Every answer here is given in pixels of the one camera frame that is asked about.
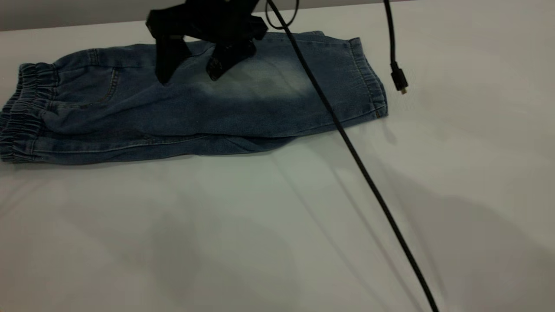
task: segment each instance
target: jeans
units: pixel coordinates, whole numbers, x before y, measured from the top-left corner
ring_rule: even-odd
[[[344,127],[387,115],[383,85],[358,38],[295,38]],[[188,43],[193,56],[167,85],[154,74],[153,45],[23,64],[0,114],[0,157],[87,164],[253,153],[334,130],[287,36],[268,33],[255,45],[254,57],[216,82],[205,71],[214,44],[204,41]]]

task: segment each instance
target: usb connector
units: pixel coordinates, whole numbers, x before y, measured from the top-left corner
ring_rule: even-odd
[[[393,83],[395,83],[395,88],[397,91],[401,91],[402,94],[407,93],[408,82],[403,70],[399,68],[397,62],[391,63],[391,78],[393,78]]]

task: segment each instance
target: white table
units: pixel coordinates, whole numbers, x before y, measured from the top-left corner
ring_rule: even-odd
[[[307,9],[360,36],[390,116],[349,135],[442,311],[555,306],[555,2]],[[143,22],[0,33],[0,102],[23,62],[150,43]],[[0,309],[429,311],[337,133],[271,153],[0,167]]]

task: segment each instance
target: gray wall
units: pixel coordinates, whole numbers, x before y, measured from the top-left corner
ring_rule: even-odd
[[[184,0],[0,0],[0,31],[83,24],[140,21],[149,10]],[[344,6],[381,0],[301,0],[301,8]],[[261,0],[257,11],[264,9]],[[292,9],[295,0],[275,0],[280,9]]]

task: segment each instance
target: stitching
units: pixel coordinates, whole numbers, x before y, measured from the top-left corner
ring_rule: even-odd
[[[236,147],[238,147],[238,148],[239,148],[239,149],[241,149],[242,151],[245,151],[245,152],[250,152],[250,153],[252,153],[252,152],[253,152],[252,150],[246,149],[246,148],[244,148],[244,147],[240,146],[239,144],[237,144],[237,143],[233,142],[232,140],[230,140],[230,139],[228,139],[228,138],[226,138],[226,137],[224,137],[224,139],[225,139],[226,141],[228,141],[229,143],[231,143],[231,144],[235,145]]]
[[[110,79],[110,88],[108,89],[108,92],[106,93],[106,95],[102,99],[96,101],[96,103],[102,103],[102,102],[112,98],[112,96],[115,93],[116,88],[118,87],[118,80],[119,80],[119,70],[114,68],[112,70],[112,77]]]
[[[366,86],[366,90],[368,90],[368,100],[369,102],[372,104],[372,106],[374,106],[374,102],[373,102],[373,96],[372,96],[372,91],[370,91],[370,86],[368,85],[368,83],[366,82],[366,80],[364,79],[364,75],[362,73],[362,69],[360,68],[359,64],[356,61],[356,57],[355,57],[355,52],[353,52],[353,46],[351,44],[351,41],[349,41],[349,52],[351,52],[352,55],[352,62],[355,65],[356,69],[359,70],[359,74],[360,74],[360,79],[362,80],[362,83]]]
[[[87,103],[87,104],[62,104],[61,105],[62,108],[88,107],[88,106],[93,105],[93,104],[100,104],[100,103],[106,102],[107,100],[110,100],[114,96],[115,91],[116,91],[116,89],[119,85],[118,84],[119,77],[120,77],[119,70],[117,68],[113,68],[112,69],[112,76],[110,78],[110,85],[108,87],[108,91],[106,92],[106,95],[104,95],[100,100],[95,101],[95,102],[90,102],[90,103]]]
[[[209,137],[209,136],[210,136],[210,134],[207,134],[207,135],[203,135],[202,137],[193,138],[193,139],[186,139],[186,140],[180,140],[180,141],[176,141],[176,142],[161,142],[161,143],[157,143],[157,144],[141,143],[141,144],[135,144],[135,145],[129,145],[129,146],[124,146],[124,147],[105,149],[105,150],[75,150],[75,151],[66,150],[66,151],[60,151],[60,152],[54,152],[54,151],[51,151],[51,150],[36,150],[36,152],[40,152],[40,153],[49,153],[49,154],[105,153],[105,152],[113,152],[113,151],[115,151],[115,150],[122,150],[122,149],[132,148],[132,147],[157,146],[157,145],[169,145],[169,144],[184,143],[184,142],[188,142],[188,141],[194,141],[194,140],[198,140],[198,139],[203,139],[203,138],[206,138],[206,137]]]
[[[384,108],[384,107],[386,107],[386,106],[387,106],[387,105],[384,104],[384,105],[382,105],[382,106],[380,106],[380,107],[374,108],[373,110],[371,110],[371,111],[369,111],[369,112],[367,112],[367,113],[365,113],[365,114],[359,115],[359,116],[357,116],[357,117],[353,117],[353,118],[341,120],[341,123],[348,122],[348,121],[351,121],[351,120],[360,118],[360,117],[362,117],[362,116],[369,115],[369,114],[371,114],[371,113],[373,113],[373,112],[375,112],[375,111],[377,111],[377,110],[379,110],[379,109],[382,109],[382,108]],[[330,126],[330,125],[335,125],[335,124],[334,124],[334,123],[328,123],[328,124],[319,125],[319,126],[317,126],[317,127],[313,127],[313,128],[310,128],[310,129],[304,129],[304,130],[302,130],[302,131],[297,131],[297,132],[295,132],[295,133],[293,133],[293,134],[291,134],[291,135],[288,135],[287,137],[295,137],[298,133],[305,132],[305,131],[308,131],[308,130],[314,130],[314,129],[318,129],[318,128],[322,128],[322,127],[327,127],[327,126]]]

